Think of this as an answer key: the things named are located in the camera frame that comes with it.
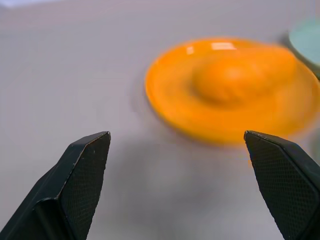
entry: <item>white table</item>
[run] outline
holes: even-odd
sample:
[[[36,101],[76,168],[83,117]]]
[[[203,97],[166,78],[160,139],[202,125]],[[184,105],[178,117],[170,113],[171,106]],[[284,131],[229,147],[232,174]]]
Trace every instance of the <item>white table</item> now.
[[[172,45],[215,35],[278,41],[315,14],[313,3],[69,0],[0,9],[0,228],[68,144],[111,131],[88,240],[282,239],[245,147],[175,133],[149,108],[143,81]],[[294,138],[307,152],[311,132]]]

